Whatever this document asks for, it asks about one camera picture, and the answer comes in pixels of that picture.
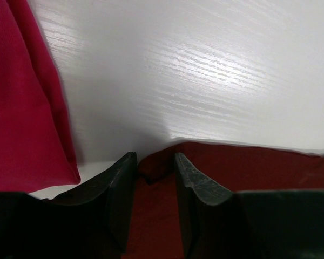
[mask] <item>dark green plastic object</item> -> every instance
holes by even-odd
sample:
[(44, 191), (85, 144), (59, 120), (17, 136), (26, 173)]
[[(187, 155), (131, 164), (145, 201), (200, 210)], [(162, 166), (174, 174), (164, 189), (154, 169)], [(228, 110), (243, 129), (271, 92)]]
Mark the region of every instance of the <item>dark green plastic object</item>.
[(0, 259), (121, 258), (125, 252), (137, 156), (53, 200), (0, 193)]
[(234, 193), (175, 161), (185, 259), (324, 259), (324, 190)]

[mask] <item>red fabric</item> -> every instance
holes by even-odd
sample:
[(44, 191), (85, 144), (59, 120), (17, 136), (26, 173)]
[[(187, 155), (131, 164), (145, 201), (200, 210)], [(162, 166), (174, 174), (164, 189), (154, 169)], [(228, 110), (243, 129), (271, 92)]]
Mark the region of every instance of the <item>red fabric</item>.
[(0, 0), (0, 191), (80, 182), (56, 68), (26, 0)]
[(139, 179), (127, 253), (122, 259), (182, 259), (177, 190), (174, 175), (147, 185)]
[(184, 153), (215, 181), (233, 191), (324, 188), (324, 158), (261, 147), (186, 142), (143, 159), (125, 259), (183, 258), (174, 154)]
[(262, 147), (178, 144), (143, 159), (138, 172), (155, 182), (174, 170), (174, 154), (232, 191), (324, 188), (324, 158)]

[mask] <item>pink cloth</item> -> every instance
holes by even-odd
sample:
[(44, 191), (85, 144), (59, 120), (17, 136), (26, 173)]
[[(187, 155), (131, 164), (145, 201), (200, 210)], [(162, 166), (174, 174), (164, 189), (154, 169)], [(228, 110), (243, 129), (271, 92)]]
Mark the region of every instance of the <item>pink cloth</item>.
[(0, 0), (0, 191), (80, 182), (57, 70), (26, 0)]

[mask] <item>white wood grain surface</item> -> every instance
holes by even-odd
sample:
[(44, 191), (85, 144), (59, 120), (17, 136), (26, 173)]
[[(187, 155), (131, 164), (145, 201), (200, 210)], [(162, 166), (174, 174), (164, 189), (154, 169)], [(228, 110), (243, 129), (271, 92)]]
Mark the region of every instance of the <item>white wood grain surface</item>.
[(182, 139), (324, 152), (324, 0), (32, 0), (81, 166)]

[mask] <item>red towel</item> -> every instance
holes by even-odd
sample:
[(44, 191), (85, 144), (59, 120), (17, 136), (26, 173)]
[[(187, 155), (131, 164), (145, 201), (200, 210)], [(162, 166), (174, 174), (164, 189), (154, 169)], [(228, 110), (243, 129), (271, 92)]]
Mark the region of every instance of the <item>red towel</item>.
[(324, 158), (261, 147), (186, 142), (143, 159), (134, 197), (129, 245), (125, 259), (183, 258), (174, 153), (190, 161), (233, 191), (324, 188)]
[(26, 0), (0, 0), (0, 191), (80, 177), (57, 70)]

